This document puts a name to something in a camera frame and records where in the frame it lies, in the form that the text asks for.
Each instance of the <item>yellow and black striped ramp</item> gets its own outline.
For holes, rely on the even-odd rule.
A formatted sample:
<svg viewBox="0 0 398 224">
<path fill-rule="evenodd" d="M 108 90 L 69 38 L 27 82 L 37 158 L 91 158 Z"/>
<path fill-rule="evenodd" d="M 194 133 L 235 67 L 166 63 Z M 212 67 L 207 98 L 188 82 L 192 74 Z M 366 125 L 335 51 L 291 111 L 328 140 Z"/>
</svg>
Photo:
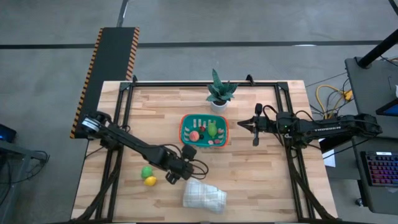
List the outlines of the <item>yellow and black striped ramp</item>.
<svg viewBox="0 0 398 224">
<path fill-rule="evenodd" d="M 81 129 L 81 122 L 84 115 L 96 111 L 104 81 L 132 80 L 138 36 L 138 27 L 99 30 L 73 121 L 71 138 L 87 137 Z"/>
</svg>

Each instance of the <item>hazard stripe tape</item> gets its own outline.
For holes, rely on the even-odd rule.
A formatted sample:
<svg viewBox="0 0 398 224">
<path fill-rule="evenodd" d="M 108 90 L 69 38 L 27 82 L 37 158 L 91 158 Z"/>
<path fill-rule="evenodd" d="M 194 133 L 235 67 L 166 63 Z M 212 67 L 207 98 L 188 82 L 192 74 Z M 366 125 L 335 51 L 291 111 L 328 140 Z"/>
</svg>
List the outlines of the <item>hazard stripe tape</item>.
<svg viewBox="0 0 398 224">
<path fill-rule="evenodd" d="M 83 102 L 85 100 L 86 90 L 87 90 L 88 82 L 90 81 L 91 71 L 92 71 L 93 66 L 94 66 L 94 60 L 95 60 L 95 56 L 97 54 L 97 49 L 98 49 L 98 46 L 99 46 L 100 41 L 101 41 L 102 31 L 103 31 L 103 29 L 101 28 L 99 30 L 99 33 L 98 33 L 98 36 L 97 36 L 97 41 L 95 42 L 95 45 L 94 45 L 94 52 L 93 52 L 93 56 L 91 57 L 90 65 L 88 66 L 88 71 L 87 71 L 87 76 L 86 76 L 86 80 L 85 80 L 85 85 L 83 86 L 83 90 L 81 91 L 79 104 L 78 104 L 77 110 L 76 110 L 75 119 L 73 120 L 72 130 L 71 130 L 70 135 L 69 135 L 69 137 L 72 138 L 72 139 L 75 138 L 77 122 L 79 120 L 79 115 L 80 115 L 80 112 L 81 112 L 81 108 L 82 108 Z"/>
<path fill-rule="evenodd" d="M 132 37 L 129 61 L 127 63 L 126 80 L 128 80 L 128 81 L 132 80 L 132 69 L 134 68 L 134 61 L 136 59 L 136 51 L 137 51 L 137 46 L 138 46 L 138 37 L 139 37 L 139 28 L 136 27 L 134 29 L 134 35 Z"/>
</svg>

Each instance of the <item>white paper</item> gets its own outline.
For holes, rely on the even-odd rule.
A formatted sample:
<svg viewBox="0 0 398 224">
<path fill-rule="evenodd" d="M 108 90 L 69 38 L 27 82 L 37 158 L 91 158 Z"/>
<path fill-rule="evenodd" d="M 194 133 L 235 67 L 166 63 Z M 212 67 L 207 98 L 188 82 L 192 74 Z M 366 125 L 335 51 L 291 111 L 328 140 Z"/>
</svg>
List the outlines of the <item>white paper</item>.
<svg viewBox="0 0 398 224">
<path fill-rule="evenodd" d="M 333 153 L 335 153 L 334 149 L 327 151 L 322 154 L 322 158 L 325 158 L 326 156 L 330 156 Z M 324 159 L 323 162 L 325 163 L 325 166 L 336 167 L 335 155 L 332 155 L 331 157 Z"/>
</svg>

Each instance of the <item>white pot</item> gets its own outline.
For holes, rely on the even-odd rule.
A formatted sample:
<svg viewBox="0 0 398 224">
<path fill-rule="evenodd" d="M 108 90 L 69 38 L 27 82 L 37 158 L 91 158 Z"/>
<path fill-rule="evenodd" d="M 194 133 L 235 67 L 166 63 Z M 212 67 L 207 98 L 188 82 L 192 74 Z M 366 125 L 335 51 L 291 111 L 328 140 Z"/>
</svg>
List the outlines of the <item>white pot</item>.
<svg viewBox="0 0 398 224">
<path fill-rule="evenodd" d="M 210 102 L 211 110 L 215 113 L 222 113 L 225 111 L 226 107 L 228 106 L 229 101 L 227 101 L 224 105 L 218 106 L 213 102 Z"/>
</svg>

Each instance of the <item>potted plant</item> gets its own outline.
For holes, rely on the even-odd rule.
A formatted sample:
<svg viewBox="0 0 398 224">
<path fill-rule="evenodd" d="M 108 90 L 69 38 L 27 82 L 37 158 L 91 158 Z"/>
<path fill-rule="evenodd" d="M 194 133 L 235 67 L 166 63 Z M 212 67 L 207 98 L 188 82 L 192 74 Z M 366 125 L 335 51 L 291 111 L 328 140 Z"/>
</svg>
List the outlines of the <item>potted plant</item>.
<svg viewBox="0 0 398 224">
<path fill-rule="evenodd" d="M 216 70 L 213 69 L 213 83 L 212 85 L 207 85 L 209 89 L 210 96 L 206 99 L 210 101 L 211 109 L 216 113 L 223 112 L 231 98 L 234 98 L 233 93 L 238 87 L 238 84 L 222 83 Z"/>
</svg>

